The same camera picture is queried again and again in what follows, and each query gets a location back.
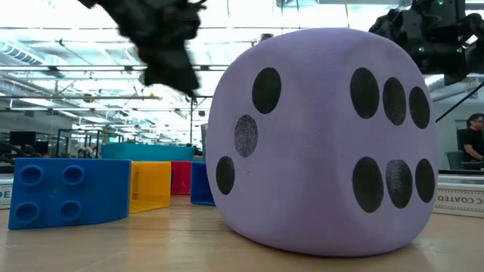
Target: table surface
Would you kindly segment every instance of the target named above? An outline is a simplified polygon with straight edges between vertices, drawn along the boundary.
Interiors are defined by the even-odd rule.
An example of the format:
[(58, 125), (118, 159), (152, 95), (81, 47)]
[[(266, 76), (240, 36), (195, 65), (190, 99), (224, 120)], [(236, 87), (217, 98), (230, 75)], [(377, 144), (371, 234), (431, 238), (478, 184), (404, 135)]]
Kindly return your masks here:
[(413, 244), (370, 258), (317, 258), (270, 249), (227, 228), (187, 196), (108, 224), (8, 231), (0, 211), (1, 272), (482, 271), (484, 219), (433, 215)]

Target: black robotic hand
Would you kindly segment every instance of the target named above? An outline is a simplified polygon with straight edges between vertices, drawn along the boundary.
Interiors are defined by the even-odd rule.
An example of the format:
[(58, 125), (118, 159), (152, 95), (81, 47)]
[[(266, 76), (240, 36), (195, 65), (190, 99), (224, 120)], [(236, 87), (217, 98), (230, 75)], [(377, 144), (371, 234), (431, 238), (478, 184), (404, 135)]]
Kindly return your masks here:
[(163, 84), (189, 97), (200, 87), (185, 41), (200, 27), (201, 0), (79, 0), (87, 8), (100, 5), (118, 24), (119, 34), (130, 38), (147, 64), (144, 84)]

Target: ceiling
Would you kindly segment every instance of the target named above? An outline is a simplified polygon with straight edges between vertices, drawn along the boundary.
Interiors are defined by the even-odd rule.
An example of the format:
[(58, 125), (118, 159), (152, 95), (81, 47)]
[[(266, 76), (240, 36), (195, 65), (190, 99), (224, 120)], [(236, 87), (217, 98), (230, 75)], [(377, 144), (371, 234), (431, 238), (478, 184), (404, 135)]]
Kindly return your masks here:
[[(98, 122), (89, 118), (81, 118), (80, 122), (124, 128), (128, 138), (137, 133), (154, 134), (149, 137), (150, 141), (198, 144), (200, 125), (208, 121), (209, 96), (213, 95), (223, 70), (253, 46), (261, 34), (276, 36), (303, 28), (348, 24), (366, 31), (390, 8), (408, 3), (407, 0), (320, 0), (324, 5), (318, 0), (289, 2), (279, 8), (275, 0), (208, 0), (208, 8), (200, 13), (199, 35), (189, 41), (188, 50), (194, 64), (218, 65), (219, 69), (198, 72), (202, 85), (198, 93), (208, 97), (197, 99), (192, 127), (190, 101), (162, 85), (144, 88), (138, 80), (139, 71), (62, 72), (63, 78), (35, 71), (2, 72), (0, 76), (5, 78), (0, 79), (0, 87), (4, 84), (4, 88), (0, 90), (4, 95), (129, 97), (88, 102), (60, 99), (40, 104), (34, 100), (13, 103), (15, 107), (66, 108), (61, 114), (76, 121), (81, 117), (96, 117)], [(77, 0), (2, 0), (0, 26), (0, 49), (10, 46), (31, 57), (27, 60), (0, 53), (0, 65), (26, 66), (32, 61), (38, 61), (36, 65), (140, 65), (133, 45), (118, 35), (116, 24), (104, 10), (99, 7), (89, 10)], [(151, 98), (139, 99), (142, 96)], [(54, 106), (42, 103), (54, 103)]]

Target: cardboard box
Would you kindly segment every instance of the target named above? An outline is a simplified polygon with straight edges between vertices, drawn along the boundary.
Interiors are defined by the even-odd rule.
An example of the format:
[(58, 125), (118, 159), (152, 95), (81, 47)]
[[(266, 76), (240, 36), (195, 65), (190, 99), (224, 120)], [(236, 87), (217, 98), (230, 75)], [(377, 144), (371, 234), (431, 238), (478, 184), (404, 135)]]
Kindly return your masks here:
[(483, 178), (440, 175), (433, 212), (484, 218)]
[(12, 175), (0, 175), (0, 209), (9, 209), (12, 197), (14, 177)]

